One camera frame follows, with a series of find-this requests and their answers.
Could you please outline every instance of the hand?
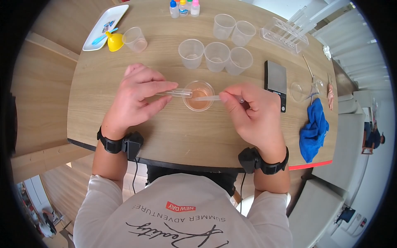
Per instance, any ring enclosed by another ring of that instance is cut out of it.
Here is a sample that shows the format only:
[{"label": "hand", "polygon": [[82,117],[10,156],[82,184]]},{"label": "hand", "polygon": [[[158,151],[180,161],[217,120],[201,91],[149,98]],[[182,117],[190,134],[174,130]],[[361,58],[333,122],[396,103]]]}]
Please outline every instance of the hand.
[{"label": "hand", "polygon": [[[251,108],[245,110],[232,95],[243,96]],[[256,146],[266,163],[282,162],[286,149],[280,97],[251,83],[229,86],[219,96],[243,140]]]},{"label": "hand", "polygon": [[145,98],[178,86],[178,83],[165,80],[160,72],[141,63],[129,65],[102,122],[102,135],[119,140],[126,135],[130,126],[139,125],[162,110],[172,96],[163,96],[151,103]]}]

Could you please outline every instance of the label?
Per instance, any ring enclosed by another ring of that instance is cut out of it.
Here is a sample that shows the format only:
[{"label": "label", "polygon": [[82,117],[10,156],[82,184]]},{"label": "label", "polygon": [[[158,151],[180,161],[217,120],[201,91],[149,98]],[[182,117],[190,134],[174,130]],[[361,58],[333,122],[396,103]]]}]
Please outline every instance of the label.
[{"label": "label", "polygon": [[194,9],[190,10],[190,14],[191,15],[198,15],[199,13],[200,13],[200,10],[197,10],[197,9],[196,10],[194,10]]},{"label": "label", "polygon": [[187,15],[187,10],[179,10],[179,13],[180,13],[181,15]]},{"label": "label", "polygon": [[178,206],[172,202],[167,202],[166,209],[174,212],[196,211],[195,206]]}]

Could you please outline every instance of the test tube rack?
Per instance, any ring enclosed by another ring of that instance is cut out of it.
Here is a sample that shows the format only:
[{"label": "test tube rack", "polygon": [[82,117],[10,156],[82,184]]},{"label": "test tube rack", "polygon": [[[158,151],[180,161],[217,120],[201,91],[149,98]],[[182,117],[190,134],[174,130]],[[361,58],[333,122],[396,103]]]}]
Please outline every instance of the test tube rack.
[{"label": "test tube rack", "polygon": [[299,26],[298,22],[284,22],[273,17],[265,27],[259,29],[259,37],[296,55],[309,45],[305,34],[316,26],[308,19],[301,23]]}]

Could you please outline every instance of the yellow funnel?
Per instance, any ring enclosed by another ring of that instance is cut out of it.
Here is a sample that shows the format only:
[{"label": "yellow funnel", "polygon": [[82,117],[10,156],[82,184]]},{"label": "yellow funnel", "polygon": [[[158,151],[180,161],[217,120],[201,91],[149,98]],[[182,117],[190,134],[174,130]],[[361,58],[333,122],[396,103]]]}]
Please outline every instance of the yellow funnel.
[{"label": "yellow funnel", "polygon": [[105,33],[108,37],[108,47],[109,51],[115,52],[119,50],[123,45],[123,35],[122,34],[111,34],[109,31]]}]

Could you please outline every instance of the black digital scale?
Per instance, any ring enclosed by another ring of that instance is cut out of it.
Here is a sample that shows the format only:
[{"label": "black digital scale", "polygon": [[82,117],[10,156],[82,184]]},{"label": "black digital scale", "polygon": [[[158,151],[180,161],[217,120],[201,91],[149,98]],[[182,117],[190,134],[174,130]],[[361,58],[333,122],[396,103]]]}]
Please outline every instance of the black digital scale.
[{"label": "black digital scale", "polygon": [[280,96],[280,110],[285,113],[287,105],[287,69],[284,66],[269,60],[265,62],[264,89]]}]

